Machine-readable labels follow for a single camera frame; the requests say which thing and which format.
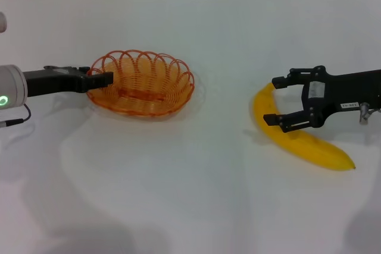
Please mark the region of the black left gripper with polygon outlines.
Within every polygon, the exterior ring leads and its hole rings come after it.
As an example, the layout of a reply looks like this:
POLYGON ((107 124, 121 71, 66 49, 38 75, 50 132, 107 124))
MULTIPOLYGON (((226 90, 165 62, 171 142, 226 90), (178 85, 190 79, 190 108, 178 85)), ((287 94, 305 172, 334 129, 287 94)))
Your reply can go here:
POLYGON ((25 71, 27 96, 34 97, 60 92, 85 93, 87 89, 108 87, 114 82, 114 73, 86 73, 89 67, 44 66, 42 70, 25 71))

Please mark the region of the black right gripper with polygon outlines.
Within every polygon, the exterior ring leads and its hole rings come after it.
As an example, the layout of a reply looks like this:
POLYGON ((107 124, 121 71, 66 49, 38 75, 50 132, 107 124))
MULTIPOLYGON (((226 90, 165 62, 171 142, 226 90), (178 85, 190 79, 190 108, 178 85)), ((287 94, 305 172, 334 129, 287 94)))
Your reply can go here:
POLYGON ((380 70, 334 76, 324 66, 291 68, 287 76, 271 82, 276 89, 302 86, 303 111, 263 115, 268 126, 279 126, 284 133, 321 127, 338 112, 359 111, 365 122, 380 110, 380 70))

